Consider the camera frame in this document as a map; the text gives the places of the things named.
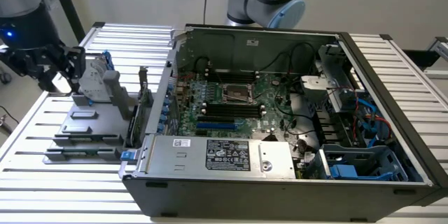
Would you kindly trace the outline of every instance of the aluminum extrusion table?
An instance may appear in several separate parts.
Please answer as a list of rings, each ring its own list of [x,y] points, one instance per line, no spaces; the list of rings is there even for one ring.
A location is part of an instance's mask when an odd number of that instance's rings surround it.
[[[170,27],[105,24],[90,29],[81,46],[86,52],[102,52],[105,49],[110,52],[121,73],[121,85],[129,92],[138,90],[138,66],[148,66],[149,88],[156,92],[170,49],[170,33]],[[377,35],[352,34],[352,37],[448,171],[448,110],[444,95],[393,41],[382,40]],[[0,222],[238,222],[149,218],[141,214],[120,181],[118,165],[45,165],[42,152],[52,143],[50,138],[70,106],[70,98],[50,97],[44,92],[0,148]],[[448,198],[428,207],[405,207],[377,223],[448,223]]]

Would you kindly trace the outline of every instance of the sticker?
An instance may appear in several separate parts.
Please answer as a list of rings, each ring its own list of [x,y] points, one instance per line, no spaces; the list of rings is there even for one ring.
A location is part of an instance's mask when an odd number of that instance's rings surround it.
[[[248,141],[206,140],[205,168],[250,171]]]
[[[189,147],[190,139],[174,139],[173,147]]]
[[[257,41],[256,39],[248,39],[245,45],[257,47],[258,43],[260,43],[260,41]]]

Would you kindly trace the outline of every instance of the green circuit board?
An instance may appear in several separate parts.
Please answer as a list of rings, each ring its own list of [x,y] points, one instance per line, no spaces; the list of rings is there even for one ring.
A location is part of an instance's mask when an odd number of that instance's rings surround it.
[[[241,90],[250,89],[253,100],[249,104],[264,105],[266,113],[261,118],[234,118],[236,130],[206,129],[206,134],[201,136],[262,139],[273,130],[277,138],[284,137],[281,120],[284,120],[284,125],[286,125],[292,117],[281,114],[274,106],[274,95],[278,92],[277,97],[282,98],[278,107],[284,111],[290,112],[290,106],[284,105],[286,89],[281,84],[281,77],[265,74],[253,83],[230,84],[208,82],[197,78],[197,76],[189,79],[185,76],[190,77],[192,74],[186,73],[184,78],[180,78],[185,89],[182,89],[182,102],[180,102],[178,135],[197,136],[196,124],[198,116],[204,115],[201,113],[201,104],[204,101],[208,104],[248,104],[248,102],[237,99],[232,101],[226,100],[225,96],[222,96],[222,90],[226,86]]]

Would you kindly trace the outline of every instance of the motherboard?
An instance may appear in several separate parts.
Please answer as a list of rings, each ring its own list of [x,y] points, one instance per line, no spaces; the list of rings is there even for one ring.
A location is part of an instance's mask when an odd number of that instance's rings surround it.
[[[285,127],[293,117],[276,109],[277,105],[292,113],[284,82],[285,77],[274,74],[181,74],[178,135],[256,140],[273,135],[278,141],[288,140]]]

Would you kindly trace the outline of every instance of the power supply label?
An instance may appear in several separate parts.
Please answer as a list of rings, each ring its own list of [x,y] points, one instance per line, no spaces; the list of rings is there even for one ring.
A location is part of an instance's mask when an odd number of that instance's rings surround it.
[[[206,140],[205,168],[250,171],[249,142]]]

